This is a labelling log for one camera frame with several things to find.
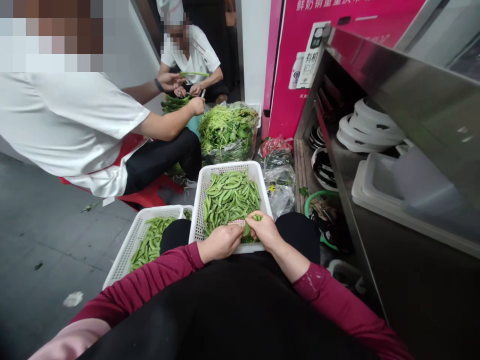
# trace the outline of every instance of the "black pants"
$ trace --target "black pants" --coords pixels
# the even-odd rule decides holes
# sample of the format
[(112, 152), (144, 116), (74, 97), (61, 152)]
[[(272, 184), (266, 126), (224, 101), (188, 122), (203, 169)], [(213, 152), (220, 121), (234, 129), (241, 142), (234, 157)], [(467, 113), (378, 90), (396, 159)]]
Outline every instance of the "black pants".
[[(163, 232), (160, 245), (160, 255), (168, 250), (189, 243), (190, 226), (189, 220), (177, 220), (172, 222)], [(315, 223), (299, 212), (289, 212), (280, 216), (275, 222), (280, 236), (312, 263), (320, 264), (320, 231)], [(273, 257), (266, 251), (242, 254), (241, 257), (250, 257), (259, 261)]]
[(202, 168), (200, 141), (188, 128), (172, 141), (155, 140), (146, 143), (126, 161), (128, 178), (124, 195), (137, 193), (179, 163), (186, 178), (199, 179)]
[[(188, 93), (190, 91), (190, 88), (193, 85), (183, 84), (182, 86), (185, 89), (185, 91)], [(177, 97), (173, 91), (172, 92), (167, 92), (167, 94), (170, 95), (173, 98)], [(227, 95), (228, 96), (229, 94), (230, 94), (230, 91), (229, 91), (229, 88), (227, 87), (227, 85), (225, 85), (225, 83), (223, 81), (219, 81), (217, 83), (214, 83), (212, 86), (209, 86), (206, 89), (206, 91), (205, 91), (205, 102), (206, 103), (214, 103), (220, 95)]]

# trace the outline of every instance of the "stacked plates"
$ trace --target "stacked plates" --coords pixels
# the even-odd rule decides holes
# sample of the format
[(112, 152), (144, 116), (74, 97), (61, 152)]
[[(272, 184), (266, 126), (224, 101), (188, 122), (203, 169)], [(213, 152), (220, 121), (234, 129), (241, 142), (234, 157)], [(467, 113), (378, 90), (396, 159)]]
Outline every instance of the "stacked plates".
[(313, 127), (311, 129), (308, 145), (313, 151), (317, 149), (325, 149), (325, 141), (320, 127)]
[(311, 157), (311, 168), (316, 179), (325, 190), (339, 191), (327, 149), (320, 147), (315, 150)]
[(348, 150), (379, 153), (404, 140), (404, 132), (368, 98), (357, 101), (354, 110), (340, 120), (336, 133)]

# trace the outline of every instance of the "woman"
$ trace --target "woman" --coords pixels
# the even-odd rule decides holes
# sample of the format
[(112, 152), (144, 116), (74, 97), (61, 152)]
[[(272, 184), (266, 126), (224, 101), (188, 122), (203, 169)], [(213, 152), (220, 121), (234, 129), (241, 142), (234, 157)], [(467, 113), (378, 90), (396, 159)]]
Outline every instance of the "woman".
[(311, 220), (289, 213), (275, 224), (255, 211), (246, 221), (267, 252), (230, 256), (237, 225), (186, 245), (190, 222), (175, 221), (157, 260), (89, 301), (31, 359), (411, 359), (385, 321), (316, 264)]

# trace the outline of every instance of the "white plastic crate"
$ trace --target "white plastic crate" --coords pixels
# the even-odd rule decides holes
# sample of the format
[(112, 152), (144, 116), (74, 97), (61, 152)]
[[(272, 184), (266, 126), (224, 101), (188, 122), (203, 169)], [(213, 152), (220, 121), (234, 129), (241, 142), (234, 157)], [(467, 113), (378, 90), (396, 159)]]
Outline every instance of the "white plastic crate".
[(156, 217), (182, 219), (183, 215), (184, 207), (182, 205), (149, 207), (139, 211), (103, 283), (103, 289), (109, 287), (130, 272), (130, 259), (139, 248), (149, 228), (149, 224), (145, 223), (146, 221)]
[[(264, 177), (260, 164), (256, 161), (239, 161), (227, 162), (217, 165), (205, 166), (198, 174), (198, 185), (195, 195), (195, 205), (193, 206), (193, 214), (191, 216), (191, 228), (188, 243), (200, 242), (205, 240), (204, 234), (204, 201), (207, 197), (207, 190), (212, 182), (212, 174), (223, 174), (230, 171), (243, 172), (248, 168), (248, 178), (256, 183), (258, 186), (258, 194), (260, 196), (260, 211), (272, 216), (270, 209), (269, 198), (267, 196), (267, 189), (265, 188)], [(240, 244), (235, 254), (254, 253), (257, 251), (264, 251), (265, 248), (260, 242), (243, 243)]]

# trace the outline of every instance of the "green vegetable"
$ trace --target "green vegetable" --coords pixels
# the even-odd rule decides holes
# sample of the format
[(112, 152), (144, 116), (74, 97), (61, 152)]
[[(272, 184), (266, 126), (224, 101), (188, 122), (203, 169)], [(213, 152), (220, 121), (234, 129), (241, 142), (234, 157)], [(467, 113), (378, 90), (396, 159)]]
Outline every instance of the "green vegetable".
[(187, 75), (201, 75), (201, 76), (204, 76), (204, 77), (209, 77), (210, 74), (209, 73), (206, 73), (206, 72), (193, 72), (193, 71), (189, 71), (189, 72), (181, 72), (180, 73), (180, 77), (181, 78), (184, 78), (186, 77)]
[[(255, 221), (260, 221), (262, 220), (261, 215), (253, 215), (253, 220)], [(245, 220), (245, 230), (243, 231), (243, 238), (242, 238), (242, 243), (256, 243), (258, 240), (255, 240), (252, 235), (250, 234), (250, 225), (249, 223)]]
[(95, 209), (97, 207), (98, 204), (100, 204), (103, 200), (100, 200), (100, 201), (97, 201), (96, 203), (94, 204), (90, 204), (88, 206), (85, 206), (85, 208), (80, 211), (80, 213), (88, 213), (89, 211), (92, 211), (93, 209)]
[(301, 187), (299, 190), (300, 190), (300, 195), (302, 195), (305, 198), (309, 197), (309, 190), (306, 187)]
[[(212, 174), (210, 187), (206, 191), (206, 198), (203, 202), (205, 237), (210, 236), (212, 231), (220, 225), (244, 219), (259, 209), (260, 198), (257, 184), (249, 179), (248, 169), (244, 172), (229, 171), (223, 174)], [(255, 241), (257, 240), (250, 235), (242, 239), (243, 243)]]
[(190, 210), (183, 210), (183, 215), (185, 215), (185, 219), (192, 221), (192, 212)]
[(253, 108), (238, 104), (217, 105), (200, 120), (202, 154), (214, 164), (252, 158), (259, 115)]
[(173, 113), (187, 105), (191, 99), (191, 95), (184, 98), (171, 97), (170, 95), (167, 95), (166, 100), (161, 102), (161, 109), (166, 114)]
[(154, 217), (145, 222), (146, 224), (150, 224), (150, 226), (138, 250), (135, 251), (130, 259), (130, 272), (160, 256), (160, 242), (162, 241), (163, 233), (175, 220), (177, 219), (174, 217)]

